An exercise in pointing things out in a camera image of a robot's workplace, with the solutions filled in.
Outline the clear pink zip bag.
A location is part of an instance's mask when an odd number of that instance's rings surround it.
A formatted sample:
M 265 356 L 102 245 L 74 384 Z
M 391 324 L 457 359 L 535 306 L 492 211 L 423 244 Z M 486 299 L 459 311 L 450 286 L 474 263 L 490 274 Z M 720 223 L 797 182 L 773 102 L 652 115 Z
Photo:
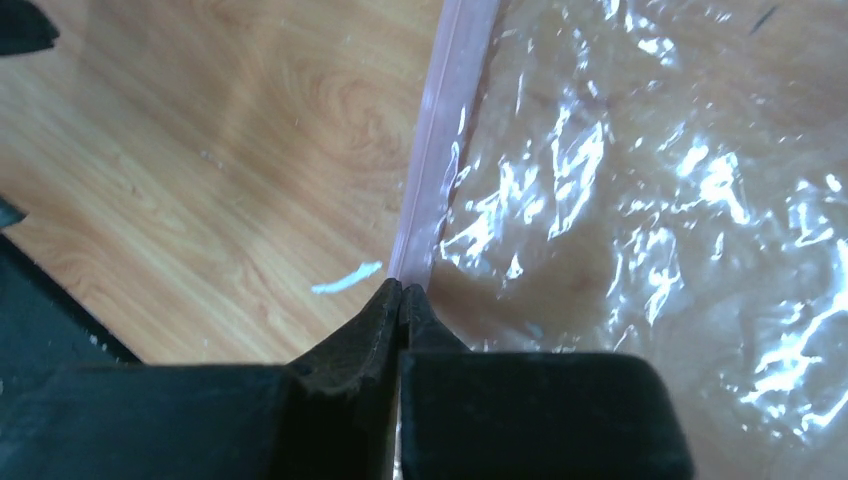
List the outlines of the clear pink zip bag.
M 846 3 L 446 2 L 388 273 L 647 359 L 701 479 L 845 478 Z

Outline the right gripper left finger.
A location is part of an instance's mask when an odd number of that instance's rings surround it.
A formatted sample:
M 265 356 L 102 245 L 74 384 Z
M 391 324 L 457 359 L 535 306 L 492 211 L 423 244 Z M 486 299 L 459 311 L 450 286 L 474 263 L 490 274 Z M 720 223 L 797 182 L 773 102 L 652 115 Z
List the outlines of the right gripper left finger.
M 379 479 L 401 284 L 285 365 L 3 367 L 5 479 Z

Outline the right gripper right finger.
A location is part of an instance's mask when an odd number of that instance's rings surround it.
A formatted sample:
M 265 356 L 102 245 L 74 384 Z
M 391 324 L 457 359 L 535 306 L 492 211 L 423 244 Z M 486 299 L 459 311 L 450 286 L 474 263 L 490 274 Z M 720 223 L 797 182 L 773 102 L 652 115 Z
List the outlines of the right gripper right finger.
M 404 290 L 399 460 L 407 479 L 691 479 L 668 390 L 610 353 L 470 351 Z

